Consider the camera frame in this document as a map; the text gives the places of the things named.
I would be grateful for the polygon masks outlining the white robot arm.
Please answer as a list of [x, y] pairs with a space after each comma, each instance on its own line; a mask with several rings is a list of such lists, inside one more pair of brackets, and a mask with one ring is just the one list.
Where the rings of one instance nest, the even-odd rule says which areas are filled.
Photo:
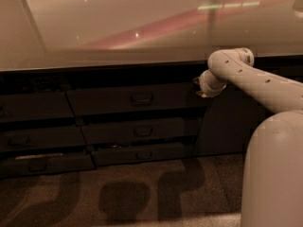
[[303, 83], [254, 67], [247, 48], [217, 50], [194, 80], [214, 97], [231, 83], [273, 115], [254, 131], [243, 171], [241, 227], [303, 227]]

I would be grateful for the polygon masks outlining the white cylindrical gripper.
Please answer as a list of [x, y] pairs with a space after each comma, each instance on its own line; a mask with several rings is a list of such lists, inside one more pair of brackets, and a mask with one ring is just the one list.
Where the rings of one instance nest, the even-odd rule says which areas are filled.
[[193, 79], [193, 83], [200, 85], [197, 96], [209, 98], [219, 95], [226, 87], [225, 81], [217, 79], [209, 70], [204, 71], [199, 77]]

